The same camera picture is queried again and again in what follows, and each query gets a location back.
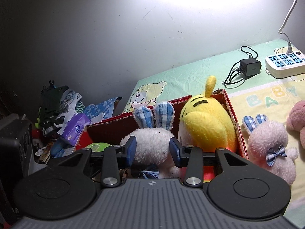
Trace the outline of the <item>yellow tiger plush toy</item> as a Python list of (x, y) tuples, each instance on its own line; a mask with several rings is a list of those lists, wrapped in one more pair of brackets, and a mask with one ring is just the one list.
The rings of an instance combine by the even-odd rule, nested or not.
[(197, 146), (204, 152), (219, 147), (237, 150), (235, 127), (225, 108), (211, 96), (216, 77), (209, 76), (202, 94), (192, 96), (181, 110), (178, 141), (182, 146)]

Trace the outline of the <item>blue checkered cloth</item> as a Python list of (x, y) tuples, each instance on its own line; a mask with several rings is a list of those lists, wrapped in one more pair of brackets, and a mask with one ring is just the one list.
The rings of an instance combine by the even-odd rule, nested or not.
[(122, 97), (110, 98), (106, 101), (100, 102), (99, 104), (90, 104), (88, 105), (83, 113), (89, 118), (93, 119), (100, 114), (103, 114), (102, 119), (108, 119), (113, 116), (114, 110), (121, 101)]

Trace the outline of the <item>black power adapter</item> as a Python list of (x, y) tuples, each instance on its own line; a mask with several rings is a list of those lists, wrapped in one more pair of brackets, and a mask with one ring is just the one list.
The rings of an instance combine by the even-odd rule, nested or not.
[(261, 62), (255, 58), (246, 58), (239, 62), (239, 68), (245, 77), (252, 77), (261, 72)]

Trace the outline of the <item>purple tissue pack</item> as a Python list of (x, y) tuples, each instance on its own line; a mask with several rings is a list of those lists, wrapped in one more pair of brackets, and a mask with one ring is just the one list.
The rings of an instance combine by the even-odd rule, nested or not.
[(75, 146), (84, 128), (91, 120), (83, 113), (75, 114), (64, 128), (58, 131), (59, 137), (67, 144)]

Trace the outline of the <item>white blue power strip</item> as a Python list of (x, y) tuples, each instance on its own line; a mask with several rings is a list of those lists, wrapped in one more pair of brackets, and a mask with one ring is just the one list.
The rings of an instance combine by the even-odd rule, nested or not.
[(297, 76), (304, 74), (305, 56), (301, 51), (295, 50), (292, 53), (280, 53), (265, 58), (266, 70), (276, 79)]

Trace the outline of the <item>pink teddy bear plush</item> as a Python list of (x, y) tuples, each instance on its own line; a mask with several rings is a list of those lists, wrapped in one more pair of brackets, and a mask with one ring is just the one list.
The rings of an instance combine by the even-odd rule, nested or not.
[(305, 101), (297, 102), (291, 109), (286, 120), (286, 127), (292, 131), (298, 131), (302, 147), (305, 146)]

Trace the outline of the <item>green ball plush toy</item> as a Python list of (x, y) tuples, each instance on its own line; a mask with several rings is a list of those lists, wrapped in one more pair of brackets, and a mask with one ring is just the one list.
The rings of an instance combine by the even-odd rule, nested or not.
[(86, 148), (91, 149), (92, 152), (103, 152), (105, 148), (111, 146), (108, 143), (91, 143)]

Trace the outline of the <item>pile of socks and clothes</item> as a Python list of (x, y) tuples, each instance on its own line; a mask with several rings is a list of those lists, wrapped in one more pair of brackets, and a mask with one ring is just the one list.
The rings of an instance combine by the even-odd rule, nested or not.
[(69, 86), (57, 87), (53, 80), (40, 93), (42, 104), (38, 110), (35, 127), (43, 136), (52, 136), (62, 129), (74, 115), (84, 111), (82, 95)]

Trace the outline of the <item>black speaker device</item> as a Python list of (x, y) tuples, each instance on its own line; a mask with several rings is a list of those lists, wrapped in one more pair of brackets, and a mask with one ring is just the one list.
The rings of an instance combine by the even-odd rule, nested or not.
[(10, 175), (28, 175), (32, 151), (31, 122), (10, 114), (1, 119), (1, 169)]

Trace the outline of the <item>red cardboard box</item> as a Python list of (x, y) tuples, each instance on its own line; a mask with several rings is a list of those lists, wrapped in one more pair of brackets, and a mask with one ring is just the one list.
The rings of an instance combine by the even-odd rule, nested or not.
[[(237, 121), (237, 116), (226, 91), (224, 89), (218, 89), (214, 91), (211, 96), (223, 105), (235, 125), (235, 131), (238, 138), (236, 153), (245, 159), (248, 159), (247, 148)], [(190, 98), (191, 96), (189, 95), (170, 101), (175, 110), (175, 119), (173, 122), (173, 128), (171, 129), (171, 132), (175, 137), (178, 137), (180, 112)], [(121, 139), (136, 129), (138, 129), (138, 125), (134, 120), (132, 113), (122, 113), (118, 116), (111, 117), (100, 123), (95, 123), (86, 127), (79, 139), (78, 148), (86, 147), (91, 143), (108, 143), (110, 145), (119, 144)]]

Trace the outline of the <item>white rabbit plush checkered ears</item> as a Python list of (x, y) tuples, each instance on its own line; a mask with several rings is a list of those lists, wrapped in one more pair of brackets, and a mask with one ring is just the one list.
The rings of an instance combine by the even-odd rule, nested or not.
[(168, 101), (156, 104), (153, 109), (140, 106), (133, 111), (138, 129), (125, 136), (124, 145), (131, 136), (136, 138), (134, 162), (144, 165), (140, 177), (145, 179), (179, 178), (180, 169), (175, 166), (170, 153), (170, 139), (175, 110)]

